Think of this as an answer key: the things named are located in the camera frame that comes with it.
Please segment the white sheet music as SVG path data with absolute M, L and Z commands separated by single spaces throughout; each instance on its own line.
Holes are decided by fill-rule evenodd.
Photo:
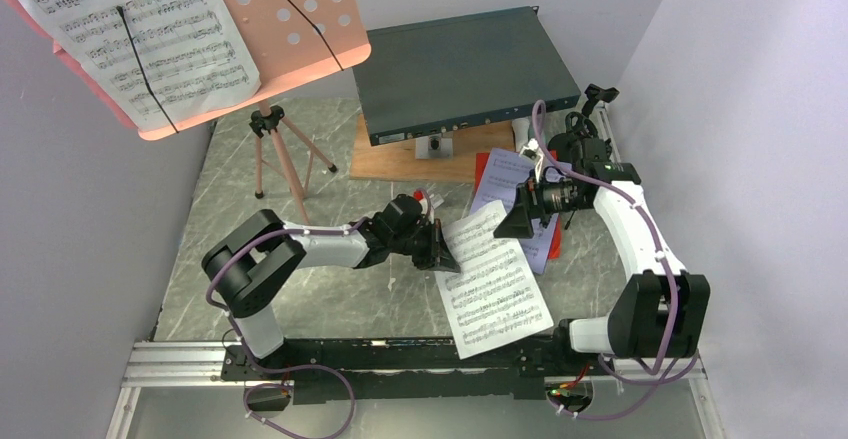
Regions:
M 236 106 L 260 73 L 224 0 L 17 0 L 147 136 Z
M 494 237 L 505 218 L 503 203 L 494 201 L 444 227 L 460 271 L 437 272 L 435 279 L 461 360 L 553 326 L 519 241 Z

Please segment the white microphone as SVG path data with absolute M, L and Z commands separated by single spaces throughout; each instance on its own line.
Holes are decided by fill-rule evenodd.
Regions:
M 511 121 L 511 127 L 514 137 L 514 150 L 520 152 L 531 138 L 531 120 L 529 117 L 513 119 Z

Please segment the black tripod mic stand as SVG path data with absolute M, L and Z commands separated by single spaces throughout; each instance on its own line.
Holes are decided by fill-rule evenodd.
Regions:
M 606 161 L 611 158 L 610 140 L 603 140 L 595 124 L 582 113 L 572 111 L 566 117 L 566 150 L 572 159 Z

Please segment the black round-base mic stand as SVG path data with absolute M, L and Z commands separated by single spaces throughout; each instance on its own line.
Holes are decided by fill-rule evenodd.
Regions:
M 596 138 L 598 136 L 597 127 L 590 120 L 590 116 L 595 107 L 600 103 L 610 103 L 614 101 L 620 91 L 615 87 L 602 88 L 594 83 L 590 83 L 584 91 L 586 101 L 579 112 L 575 128 L 581 138 Z

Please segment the pink music stand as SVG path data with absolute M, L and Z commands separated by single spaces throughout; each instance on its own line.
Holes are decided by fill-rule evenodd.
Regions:
M 37 32 L 47 36 L 56 54 L 108 106 L 119 121 L 148 141 L 159 140 L 220 116 L 256 107 L 271 112 L 272 97 L 349 69 L 368 58 L 371 46 L 356 0 L 224 0 L 260 73 L 260 87 L 242 103 L 190 120 L 170 135 L 140 133 L 114 102 L 63 52 L 17 0 L 6 0 Z

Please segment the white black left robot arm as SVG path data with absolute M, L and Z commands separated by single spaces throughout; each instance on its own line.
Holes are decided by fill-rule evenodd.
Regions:
M 396 254 L 419 270 L 457 273 L 441 221 L 415 197 L 400 194 L 383 210 L 341 226 L 285 222 L 261 209 L 209 250 L 201 268 L 209 304 L 222 309 L 245 340 L 248 366 L 264 379 L 287 365 L 284 334 L 271 306 L 300 269 L 365 269 Z

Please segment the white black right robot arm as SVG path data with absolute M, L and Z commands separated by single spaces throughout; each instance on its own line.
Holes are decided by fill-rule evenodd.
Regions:
M 667 245 L 635 167 L 609 160 L 598 138 L 572 140 L 566 169 L 534 139 L 521 153 L 533 160 L 534 170 L 517 185 L 495 237 L 529 239 L 555 214 L 592 209 L 607 227 L 625 273 L 624 289 L 606 316 L 571 321 L 569 336 L 552 345 L 555 368 L 574 374 L 590 354 L 657 361 L 693 357 L 710 285 L 705 276 L 689 272 Z

